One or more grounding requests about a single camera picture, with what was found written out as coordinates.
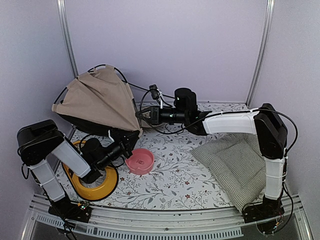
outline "white floral tablecloth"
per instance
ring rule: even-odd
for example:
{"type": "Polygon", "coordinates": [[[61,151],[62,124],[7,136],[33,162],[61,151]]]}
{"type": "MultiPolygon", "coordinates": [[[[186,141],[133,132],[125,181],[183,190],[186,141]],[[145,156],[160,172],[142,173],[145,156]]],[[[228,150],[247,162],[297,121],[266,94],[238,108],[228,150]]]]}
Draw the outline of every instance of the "white floral tablecloth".
{"type": "MultiPolygon", "coordinates": [[[[247,109],[244,104],[199,103],[200,110],[213,112],[240,111],[247,109]]],[[[176,131],[179,124],[162,125],[162,131],[176,131]]],[[[76,131],[72,142],[82,139],[86,133],[76,131]]],[[[150,173],[135,175],[124,164],[119,167],[119,183],[115,191],[95,205],[154,210],[210,209],[233,206],[215,178],[189,151],[211,140],[224,136],[217,133],[196,136],[188,131],[180,134],[163,135],[153,129],[146,129],[135,148],[145,148],[154,154],[154,165],[150,173]]],[[[110,144],[107,137],[97,137],[103,146],[110,144]]],[[[80,201],[62,166],[56,176],[72,200],[80,201]]]]}

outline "green checkered cushion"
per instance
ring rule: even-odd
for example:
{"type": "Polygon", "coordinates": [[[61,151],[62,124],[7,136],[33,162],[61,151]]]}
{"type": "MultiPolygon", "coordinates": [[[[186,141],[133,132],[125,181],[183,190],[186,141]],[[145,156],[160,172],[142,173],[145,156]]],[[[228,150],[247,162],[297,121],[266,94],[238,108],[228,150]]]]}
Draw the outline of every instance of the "green checkered cushion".
{"type": "Polygon", "coordinates": [[[190,152],[210,170],[239,211],[266,186],[266,163],[256,135],[228,134],[190,152]]]}

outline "black cable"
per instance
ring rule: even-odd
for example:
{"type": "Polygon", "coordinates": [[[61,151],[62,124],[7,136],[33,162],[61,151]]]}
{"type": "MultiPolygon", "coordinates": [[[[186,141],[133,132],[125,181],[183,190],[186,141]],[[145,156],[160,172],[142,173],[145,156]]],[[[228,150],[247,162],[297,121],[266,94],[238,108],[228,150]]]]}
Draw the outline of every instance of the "black cable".
{"type": "Polygon", "coordinates": [[[115,67],[114,70],[116,70],[116,71],[123,77],[123,80],[124,80],[126,83],[128,83],[125,75],[123,75],[122,72],[121,72],[118,68],[115,67]]]}
{"type": "MultiPolygon", "coordinates": [[[[137,108],[137,104],[136,104],[136,101],[135,101],[134,98],[132,99],[132,102],[133,102],[134,111],[137,113],[138,112],[138,108],[137,108]]],[[[139,127],[142,129],[141,119],[140,118],[137,118],[137,119],[138,119],[138,122],[139,122],[139,127]]]]}
{"type": "Polygon", "coordinates": [[[258,210],[258,208],[256,207],[256,205],[262,204],[262,203],[263,203],[262,201],[258,201],[258,202],[248,202],[247,204],[245,204],[245,205],[242,207],[242,210],[241,210],[242,216],[244,216],[244,210],[245,210],[246,206],[252,205],[252,206],[255,206],[255,208],[258,210]]]}
{"type": "Polygon", "coordinates": [[[65,234],[65,237],[66,237],[68,240],[72,240],[72,239],[68,236],[68,233],[65,234]]]}
{"type": "Polygon", "coordinates": [[[70,231],[70,233],[71,233],[72,237],[74,238],[74,240],[77,240],[77,237],[75,236],[74,232],[71,230],[71,227],[70,227],[68,221],[62,216],[62,214],[60,213],[60,211],[55,207],[55,205],[54,205],[53,201],[50,199],[47,191],[46,191],[44,188],[42,188],[42,189],[43,189],[43,191],[44,191],[44,194],[45,194],[46,197],[48,198],[51,206],[53,207],[54,211],[59,215],[59,218],[61,218],[61,220],[63,221],[64,225],[68,228],[68,230],[70,231]]]}
{"type": "Polygon", "coordinates": [[[24,179],[27,180],[29,178],[30,169],[27,167],[27,172],[26,172],[26,175],[25,175],[25,171],[24,171],[24,166],[25,165],[26,165],[25,163],[22,163],[22,165],[21,165],[21,173],[22,173],[22,176],[24,177],[24,179]]]}
{"type": "Polygon", "coordinates": [[[125,158],[123,157],[123,156],[119,156],[120,158],[122,158],[122,160],[123,160],[123,162],[121,163],[121,164],[119,164],[118,166],[115,166],[114,164],[113,164],[113,162],[115,161],[111,161],[111,164],[112,164],[112,166],[115,168],[115,169],[117,169],[117,168],[120,168],[123,164],[125,164],[125,158]]]}
{"type": "Polygon", "coordinates": [[[59,98],[61,97],[61,95],[65,92],[66,89],[67,89],[67,87],[65,87],[65,88],[62,90],[62,92],[60,92],[59,96],[56,98],[56,100],[54,101],[53,104],[56,104],[56,103],[57,103],[58,99],[59,99],[59,98]]]}
{"type": "MultiPolygon", "coordinates": [[[[168,128],[167,128],[167,126],[169,125],[170,123],[166,123],[165,125],[164,125],[164,128],[169,132],[169,133],[172,133],[172,131],[170,131],[168,128]]],[[[182,132],[179,132],[179,133],[177,133],[177,134],[182,134],[185,130],[184,129],[182,129],[182,126],[183,126],[183,123],[181,123],[181,126],[180,126],[180,131],[182,131],[182,132]]]]}
{"type": "Polygon", "coordinates": [[[85,135],[81,140],[80,140],[80,143],[79,143],[79,150],[80,152],[82,153],[82,150],[81,150],[81,145],[82,145],[82,142],[89,136],[92,136],[93,134],[87,134],[85,135]]]}
{"type": "MultiPolygon", "coordinates": [[[[92,67],[92,68],[90,68],[90,69],[88,70],[88,72],[90,73],[90,72],[92,72],[92,70],[93,70],[94,68],[98,68],[98,67],[102,67],[102,66],[105,66],[105,64],[100,64],[100,65],[97,65],[97,66],[95,66],[95,67],[92,67]]],[[[143,88],[143,87],[140,87],[140,86],[137,86],[137,85],[135,85],[135,84],[133,84],[133,83],[128,82],[127,79],[126,79],[126,77],[123,75],[123,73],[122,73],[119,69],[117,69],[116,67],[114,68],[114,70],[116,70],[116,71],[123,77],[123,80],[122,80],[123,82],[125,82],[125,83],[129,84],[130,86],[133,86],[133,87],[135,87],[135,88],[137,88],[137,89],[141,89],[141,90],[144,90],[144,91],[148,91],[148,89],[146,89],[146,88],[143,88]]],[[[173,97],[173,96],[169,96],[169,95],[165,95],[165,94],[163,94],[163,96],[165,96],[165,97],[167,97],[167,98],[175,99],[175,97],[173,97]]]]}

